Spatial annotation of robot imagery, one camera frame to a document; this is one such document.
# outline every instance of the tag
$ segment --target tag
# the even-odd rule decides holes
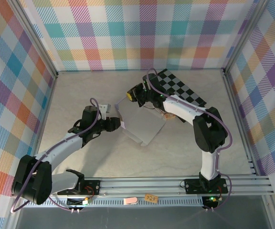
[[[157,204],[159,198],[157,196],[151,195],[151,194],[145,194],[145,201]]]

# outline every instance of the purple cable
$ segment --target purple cable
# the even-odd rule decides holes
[[[98,116],[99,116],[99,105],[98,105],[97,100],[94,99],[94,98],[91,98],[91,99],[90,99],[90,103],[91,103],[91,104],[94,104],[94,103],[92,102],[92,100],[94,100],[94,102],[95,102],[95,104],[96,104],[96,107],[97,107],[97,113],[96,113],[96,118],[95,118],[94,122],[93,122],[88,128],[86,128],[85,130],[83,130],[83,131],[81,131],[81,132],[79,132],[79,133],[77,133],[77,134],[75,134],[75,135],[73,135],[73,136],[70,136],[70,137],[68,137],[68,138],[66,138],[66,139],[64,139],[64,140],[62,140],[61,142],[58,142],[57,144],[53,145],[50,149],[48,149],[48,150],[46,151],[45,154],[42,155],[42,157],[40,157],[40,159],[39,159],[39,160],[36,162],[36,164],[34,164],[34,166],[32,167],[32,169],[31,169],[31,171],[29,172],[29,174],[28,174],[28,176],[27,176],[27,178],[26,178],[26,180],[25,180],[25,182],[24,182],[24,184],[23,184],[23,186],[22,186],[20,192],[18,193],[17,197],[15,198],[15,200],[14,200],[14,202],[13,202],[13,205],[12,205],[12,207],[11,207],[11,209],[10,209],[10,212],[11,212],[11,213],[14,213],[14,212],[20,210],[22,207],[24,207],[25,205],[27,205],[27,204],[29,203],[29,200],[28,200],[28,201],[26,201],[24,204],[22,204],[21,206],[19,206],[19,207],[17,207],[16,209],[14,209],[14,207],[15,207],[16,204],[18,203],[18,201],[19,201],[21,195],[23,194],[23,192],[24,192],[24,190],[25,190],[25,188],[26,188],[26,186],[27,186],[27,184],[28,184],[28,181],[31,179],[33,172],[36,170],[36,168],[37,168],[37,166],[40,164],[40,162],[41,162],[47,155],[49,155],[50,152],[51,152],[53,149],[55,149],[56,147],[60,146],[62,143],[66,142],[66,141],[68,141],[68,140],[70,140],[70,139],[72,139],[72,138],[74,138],[74,137],[76,137],[76,136],[79,136],[79,135],[81,135],[81,134],[83,134],[83,133],[85,133],[85,132],[87,132],[88,130],[90,130],[90,129],[95,125],[95,123],[97,122]],[[68,208],[65,208],[65,207],[63,207],[63,206],[61,206],[61,205],[55,203],[50,197],[49,197],[49,199],[50,199],[55,205],[59,206],[60,208],[69,210]]]
[[[224,129],[227,131],[227,133],[228,133],[228,136],[229,136],[229,138],[230,138],[230,141],[229,141],[228,145],[226,145],[225,147],[221,147],[221,148],[219,148],[219,149],[217,150],[217,157],[216,157],[216,161],[215,161],[215,169],[218,171],[218,173],[219,173],[221,176],[225,176],[225,177],[228,178],[228,180],[229,180],[229,182],[230,182],[230,190],[229,190],[228,196],[227,196],[227,198],[225,199],[225,201],[224,201],[221,205],[219,205],[218,207],[215,208],[215,209],[218,209],[218,208],[220,208],[221,206],[223,206],[223,205],[227,202],[227,200],[229,199],[229,197],[230,197],[230,195],[231,195],[231,191],[232,191],[232,181],[231,181],[231,178],[230,178],[228,175],[223,174],[223,173],[221,173],[221,172],[218,170],[218,162],[219,162],[219,154],[220,154],[220,152],[221,152],[222,150],[225,150],[225,149],[230,148],[230,146],[231,146],[232,143],[233,143],[233,138],[232,138],[231,131],[230,131],[229,128],[226,126],[226,124],[224,124],[223,121],[220,120],[220,119],[219,119],[218,117],[216,117],[215,115],[213,115],[213,114],[211,114],[211,113],[209,113],[209,112],[207,112],[207,111],[204,111],[204,110],[202,110],[202,109],[198,109],[198,108],[196,108],[196,107],[194,107],[194,106],[192,106],[192,105],[190,105],[190,104],[187,104],[187,103],[185,103],[185,102],[183,102],[183,101],[181,101],[181,100],[177,100],[176,98],[173,98],[173,97],[169,96],[168,94],[165,94],[165,93],[163,93],[163,92],[160,92],[160,91],[159,91],[157,88],[155,88],[155,87],[152,85],[152,83],[150,82],[150,79],[149,79],[149,72],[150,72],[151,70],[154,70],[154,72],[156,73],[156,76],[158,76],[158,73],[157,73],[156,69],[154,69],[154,68],[149,68],[148,71],[147,71],[147,81],[148,81],[148,84],[149,84],[149,86],[150,86],[155,92],[157,92],[157,93],[159,93],[159,94],[161,94],[161,95],[163,95],[163,96],[165,96],[165,97],[167,97],[167,98],[169,98],[169,99],[171,99],[171,100],[173,100],[173,101],[175,101],[175,102],[177,102],[177,103],[180,103],[180,104],[182,104],[182,105],[185,105],[185,106],[187,106],[188,108],[194,109],[194,110],[196,110],[196,111],[198,111],[198,112],[202,112],[202,113],[204,113],[204,114],[207,114],[208,116],[214,118],[217,122],[219,122],[219,123],[224,127]]]

